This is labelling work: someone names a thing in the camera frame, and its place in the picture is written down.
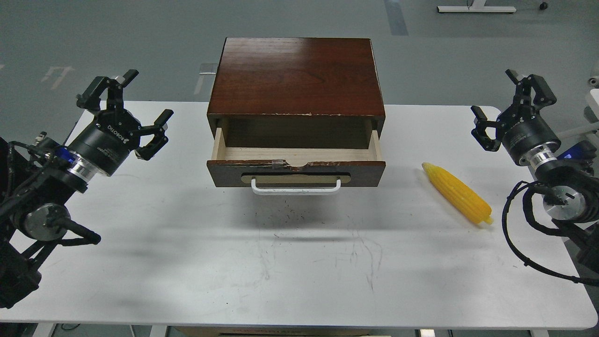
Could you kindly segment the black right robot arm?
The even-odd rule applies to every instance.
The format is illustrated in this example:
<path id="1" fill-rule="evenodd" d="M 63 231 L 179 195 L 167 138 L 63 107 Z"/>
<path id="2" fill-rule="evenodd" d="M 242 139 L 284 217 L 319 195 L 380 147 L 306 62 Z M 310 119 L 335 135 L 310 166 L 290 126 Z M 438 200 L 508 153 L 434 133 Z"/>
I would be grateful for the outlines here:
<path id="1" fill-rule="evenodd" d="M 511 105 L 490 121 L 473 105 L 475 127 L 472 136 L 485 151 L 503 147 L 517 166 L 530 167 L 533 182 L 519 182 L 508 195 L 501 214 L 501 228 L 512 252 L 533 269 L 556 278 L 597 286 L 595 278 L 570 277 L 533 262 L 515 247 L 509 237 L 507 220 L 513 199 L 523 192 L 522 210 L 530 227 L 546 235 L 566 237 L 578 247 L 576 260 L 598 271 L 598 229 L 582 229 L 580 223 L 598 222 L 598 179 L 590 163 L 556 156 L 561 141 L 541 117 L 541 109 L 556 103 L 545 79 L 536 74 L 518 75 L 506 70 L 515 85 Z"/>

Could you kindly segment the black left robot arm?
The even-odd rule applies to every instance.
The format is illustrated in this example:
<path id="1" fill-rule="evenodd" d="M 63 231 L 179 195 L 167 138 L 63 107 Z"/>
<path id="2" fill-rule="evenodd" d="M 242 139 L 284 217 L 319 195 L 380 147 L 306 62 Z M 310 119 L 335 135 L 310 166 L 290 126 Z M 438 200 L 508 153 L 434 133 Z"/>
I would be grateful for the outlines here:
<path id="1" fill-rule="evenodd" d="M 134 152 L 150 160 L 168 142 L 164 110 L 143 126 L 124 108 L 124 88 L 137 77 L 98 76 L 77 106 L 93 120 L 68 145 L 39 133 L 31 145 L 1 141 L 1 282 L 2 308 L 11 308 L 39 287 L 39 267 L 61 245 L 98 244 L 101 236 L 71 219 L 66 202 L 84 193 L 96 174 L 111 176 Z"/>

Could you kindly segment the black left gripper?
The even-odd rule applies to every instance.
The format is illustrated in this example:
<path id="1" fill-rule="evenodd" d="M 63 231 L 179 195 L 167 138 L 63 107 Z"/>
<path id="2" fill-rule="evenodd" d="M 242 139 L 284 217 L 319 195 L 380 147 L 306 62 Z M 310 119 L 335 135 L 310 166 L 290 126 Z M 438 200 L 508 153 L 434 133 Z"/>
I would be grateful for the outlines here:
<path id="1" fill-rule="evenodd" d="M 117 79 L 97 76 L 83 94 L 76 96 L 77 107 L 92 112 L 101 111 L 101 96 L 106 91 L 107 109 L 123 111 L 124 88 L 137 75 L 139 75 L 138 70 L 128 70 Z M 68 145 L 68 149 L 96 166 L 103 175 L 111 176 L 133 150 L 139 159 L 148 161 L 153 158 L 168 142 L 165 135 L 167 121 L 173 114 L 171 109 L 165 109 L 154 124 L 141 127 L 140 121 L 128 110 L 124 110 L 119 117 L 114 117 L 114 113 L 103 110 L 75 137 Z M 144 147 L 139 147 L 142 136 L 153 136 L 153 138 Z"/>

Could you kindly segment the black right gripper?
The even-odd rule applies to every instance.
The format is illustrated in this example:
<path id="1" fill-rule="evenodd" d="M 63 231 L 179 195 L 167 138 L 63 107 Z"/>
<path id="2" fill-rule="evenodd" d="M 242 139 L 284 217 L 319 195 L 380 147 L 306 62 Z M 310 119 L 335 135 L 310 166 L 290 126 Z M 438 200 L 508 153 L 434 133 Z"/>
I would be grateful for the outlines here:
<path id="1" fill-rule="evenodd" d="M 502 115 L 501 121 L 489 121 L 481 107 L 471 105 L 475 116 L 471 135 L 485 151 L 497 152 L 502 144 L 517 166 L 526 166 L 526 153 L 533 148 L 546 145 L 555 152 L 561 146 L 560 139 L 540 117 L 541 109 L 555 104 L 557 98 L 540 75 L 518 75 L 515 70 L 506 70 L 505 74 L 516 86 L 507 115 Z M 488 128 L 494 128 L 499 138 L 490 138 Z"/>

